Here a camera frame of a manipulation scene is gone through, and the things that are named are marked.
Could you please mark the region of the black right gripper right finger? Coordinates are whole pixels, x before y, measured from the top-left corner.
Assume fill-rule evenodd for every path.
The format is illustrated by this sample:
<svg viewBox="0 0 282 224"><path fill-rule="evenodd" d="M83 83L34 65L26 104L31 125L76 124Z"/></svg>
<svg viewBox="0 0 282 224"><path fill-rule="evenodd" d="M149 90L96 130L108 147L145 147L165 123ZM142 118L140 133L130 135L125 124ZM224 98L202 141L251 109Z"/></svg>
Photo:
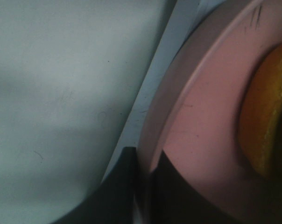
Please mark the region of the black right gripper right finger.
<svg viewBox="0 0 282 224"><path fill-rule="evenodd" d="M165 153L153 172L153 224L282 224L282 181L265 179L242 157L236 168L184 178Z"/></svg>

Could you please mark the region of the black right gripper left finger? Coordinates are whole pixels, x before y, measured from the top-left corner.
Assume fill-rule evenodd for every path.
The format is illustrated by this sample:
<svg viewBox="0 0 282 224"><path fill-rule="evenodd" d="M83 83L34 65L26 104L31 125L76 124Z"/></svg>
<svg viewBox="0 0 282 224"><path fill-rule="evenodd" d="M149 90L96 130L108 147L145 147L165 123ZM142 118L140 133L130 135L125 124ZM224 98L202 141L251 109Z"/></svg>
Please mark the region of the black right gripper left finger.
<svg viewBox="0 0 282 224"><path fill-rule="evenodd" d="M125 147L100 187L79 206L54 223L132 224L137 174L136 148Z"/></svg>

